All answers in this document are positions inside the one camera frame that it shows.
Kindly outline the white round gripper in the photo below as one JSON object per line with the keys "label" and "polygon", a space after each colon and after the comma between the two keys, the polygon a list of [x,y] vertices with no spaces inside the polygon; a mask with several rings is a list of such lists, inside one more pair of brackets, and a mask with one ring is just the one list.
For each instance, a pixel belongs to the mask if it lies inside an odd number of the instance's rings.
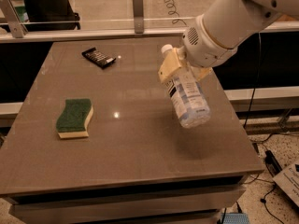
{"label": "white round gripper", "polygon": [[227,49],[211,38],[206,31],[203,18],[203,15],[196,17],[194,23],[183,33],[184,47],[161,48],[164,61],[158,75],[162,84],[187,66],[186,59],[191,65],[198,66],[192,67],[192,72],[200,81],[212,72],[208,67],[219,66],[236,54],[237,48]]}

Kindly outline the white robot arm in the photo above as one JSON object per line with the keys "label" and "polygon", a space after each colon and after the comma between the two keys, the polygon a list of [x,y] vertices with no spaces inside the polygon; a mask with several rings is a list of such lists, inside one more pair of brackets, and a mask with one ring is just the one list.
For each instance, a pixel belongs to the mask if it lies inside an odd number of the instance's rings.
{"label": "white robot arm", "polygon": [[160,81],[165,83],[189,64],[209,68],[225,63],[248,37],[284,14],[298,17],[299,0],[215,0],[185,30],[182,47],[162,47]]}

